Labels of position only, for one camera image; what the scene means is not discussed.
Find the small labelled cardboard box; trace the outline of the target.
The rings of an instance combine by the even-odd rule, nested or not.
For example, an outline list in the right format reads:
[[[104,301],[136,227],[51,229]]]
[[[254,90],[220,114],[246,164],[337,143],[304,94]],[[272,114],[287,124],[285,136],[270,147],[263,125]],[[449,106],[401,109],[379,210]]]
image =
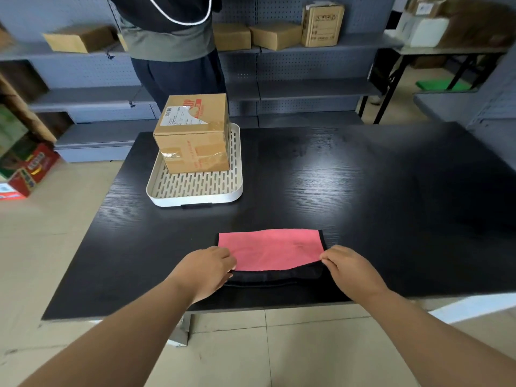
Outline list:
[[[433,19],[442,14],[442,9],[448,0],[408,0],[404,12],[413,16]]]

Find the large brown cardboard box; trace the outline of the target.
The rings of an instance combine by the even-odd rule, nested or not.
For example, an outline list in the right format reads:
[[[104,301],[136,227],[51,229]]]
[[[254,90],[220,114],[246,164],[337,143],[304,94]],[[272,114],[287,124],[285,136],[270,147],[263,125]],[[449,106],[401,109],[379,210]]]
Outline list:
[[[491,0],[447,0],[448,19],[437,48],[510,47],[516,41],[516,10]]]

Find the grey metal shelving unit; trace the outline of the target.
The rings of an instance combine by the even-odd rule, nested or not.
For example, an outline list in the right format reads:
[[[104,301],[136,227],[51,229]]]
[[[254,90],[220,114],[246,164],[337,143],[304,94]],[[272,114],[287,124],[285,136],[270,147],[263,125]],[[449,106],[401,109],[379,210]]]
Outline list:
[[[300,24],[315,0],[223,0],[215,23],[248,26]],[[377,50],[393,47],[384,34],[395,0],[331,0],[345,6],[338,43],[280,51],[253,45],[221,51],[229,116],[241,128],[309,126],[314,120],[361,123],[359,99],[377,94],[369,74]],[[86,25],[121,27],[110,0],[0,0],[0,25],[15,44],[0,65],[27,61],[48,91],[29,100],[36,115],[68,115],[73,124],[57,138],[67,162],[124,160],[138,134],[159,118],[157,103],[139,82],[121,43],[93,53],[52,51],[43,34]]]

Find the person's left hand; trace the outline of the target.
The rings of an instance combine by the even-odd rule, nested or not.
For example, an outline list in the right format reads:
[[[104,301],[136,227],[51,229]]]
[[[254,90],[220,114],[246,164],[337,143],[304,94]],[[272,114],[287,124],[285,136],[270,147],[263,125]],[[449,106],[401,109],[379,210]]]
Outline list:
[[[200,249],[187,254],[166,279],[189,301],[189,305],[211,296],[224,285],[210,284],[205,250]]]

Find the plain brown cardboard box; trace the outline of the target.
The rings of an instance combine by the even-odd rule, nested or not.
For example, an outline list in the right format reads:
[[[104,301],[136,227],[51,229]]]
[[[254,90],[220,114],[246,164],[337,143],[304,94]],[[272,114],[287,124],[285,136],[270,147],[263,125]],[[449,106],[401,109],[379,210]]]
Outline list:
[[[252,47],[248,26],[236,23],[214,23],[214,40],[217,51],[245,51]]]
[[[302,26],[285,21],[249,27],[252,44],[271,51],[281,51],[301,42]]]
[[[92,53],[115,44],[114,31],[108,25],[74,25],[42,33],[54,52]]]

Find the red printed carton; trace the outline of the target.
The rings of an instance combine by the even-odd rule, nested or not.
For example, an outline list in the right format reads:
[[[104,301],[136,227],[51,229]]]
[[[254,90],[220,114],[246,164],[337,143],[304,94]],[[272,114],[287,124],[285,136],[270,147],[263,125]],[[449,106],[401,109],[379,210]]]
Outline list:
[[[27,199],[60,160],[46,143],[20,158],[8,152],[0,159],[0,201]]]

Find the upright printed cardboard box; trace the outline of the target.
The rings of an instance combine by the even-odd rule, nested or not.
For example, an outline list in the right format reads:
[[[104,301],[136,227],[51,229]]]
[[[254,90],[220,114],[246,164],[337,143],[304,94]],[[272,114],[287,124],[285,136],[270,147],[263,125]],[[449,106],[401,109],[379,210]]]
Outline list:
[[[306,48],[333,47],[339,41],[345,5],[317,0],[302,9],[301,45]]]

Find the folding table with black legs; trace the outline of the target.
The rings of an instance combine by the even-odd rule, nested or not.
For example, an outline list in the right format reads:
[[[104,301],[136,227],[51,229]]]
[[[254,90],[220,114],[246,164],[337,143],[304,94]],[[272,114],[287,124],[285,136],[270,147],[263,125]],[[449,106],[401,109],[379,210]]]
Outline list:
[[[369,81],[384,94],[384,102],[380,105],[374,124],[380,123],[392,99],[398,84],[408,66],[420,58],[426,61],[431,69],[444,68],[447,64],[456,65],[453,78],[450,79],[444,91],[452,91],[465,73],[472,73],[474,80],[469,89],[482,85],[497,67],[497,64],[510,49],[509,45],[496,47],[390,47],[377,51],[371,67]]]

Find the white box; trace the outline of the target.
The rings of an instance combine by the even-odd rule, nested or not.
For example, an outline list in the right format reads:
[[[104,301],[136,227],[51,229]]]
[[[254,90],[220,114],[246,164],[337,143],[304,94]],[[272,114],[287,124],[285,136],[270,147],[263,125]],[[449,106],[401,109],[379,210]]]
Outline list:
[[[394,31],[395,38],[409,47],[435,47],[448,28],[446,17],[428,18],[403,12]]]

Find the green printed carton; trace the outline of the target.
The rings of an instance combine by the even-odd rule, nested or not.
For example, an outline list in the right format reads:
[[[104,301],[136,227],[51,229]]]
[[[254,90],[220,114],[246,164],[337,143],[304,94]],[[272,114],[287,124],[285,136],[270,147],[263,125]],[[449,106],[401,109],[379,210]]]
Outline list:
[[[4,104],[0,104],[0,158],[29,132]]]

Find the person's right forearm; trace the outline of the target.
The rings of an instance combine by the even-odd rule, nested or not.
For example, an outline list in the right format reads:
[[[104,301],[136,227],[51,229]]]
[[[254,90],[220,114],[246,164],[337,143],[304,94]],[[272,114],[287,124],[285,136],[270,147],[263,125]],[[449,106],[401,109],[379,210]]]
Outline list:
[[[421,387],[516,387],[516,360],[390,290],[354,297],[382,327]]]

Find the person's left forearm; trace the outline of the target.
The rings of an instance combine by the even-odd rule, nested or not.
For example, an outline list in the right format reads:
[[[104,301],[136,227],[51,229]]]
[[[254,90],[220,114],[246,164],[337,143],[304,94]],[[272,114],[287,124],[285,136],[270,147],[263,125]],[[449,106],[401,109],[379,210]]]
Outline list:
[[[166,279],[80,336],[19,387],[144,387],[197,297],[192,284]]]

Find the green flat object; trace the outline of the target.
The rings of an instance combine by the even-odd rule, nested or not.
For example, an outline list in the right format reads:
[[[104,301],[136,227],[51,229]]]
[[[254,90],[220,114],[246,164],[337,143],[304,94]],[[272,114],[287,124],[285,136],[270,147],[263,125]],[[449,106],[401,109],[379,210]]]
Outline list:
[[[471,88],[471,84],[458,81],[452,88],[448,86],[451,84],[451,79],[427,79],[427,80],[418,80],[415,85],[421,91],[467,91]]]

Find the person's right hand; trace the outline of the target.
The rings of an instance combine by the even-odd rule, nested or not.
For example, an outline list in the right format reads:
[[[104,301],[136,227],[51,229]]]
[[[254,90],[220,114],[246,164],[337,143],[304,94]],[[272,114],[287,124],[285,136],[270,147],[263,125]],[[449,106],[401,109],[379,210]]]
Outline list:
[[[365,306],[371,299],[390,292],[371,263],[351,248],[344,246],[341,270],[342,277],[332,279],[355,303]]]

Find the pink and black cloth pouch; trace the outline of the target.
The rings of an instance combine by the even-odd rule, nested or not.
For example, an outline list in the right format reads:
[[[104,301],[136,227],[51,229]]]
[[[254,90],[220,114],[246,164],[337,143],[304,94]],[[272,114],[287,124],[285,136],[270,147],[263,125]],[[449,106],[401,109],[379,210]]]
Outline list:
[[[283,228],[219,233],[216,246],[236,258],[228,287],[266,288],[306,284],[325,271],[320,255],[327,246],[321,230]]]

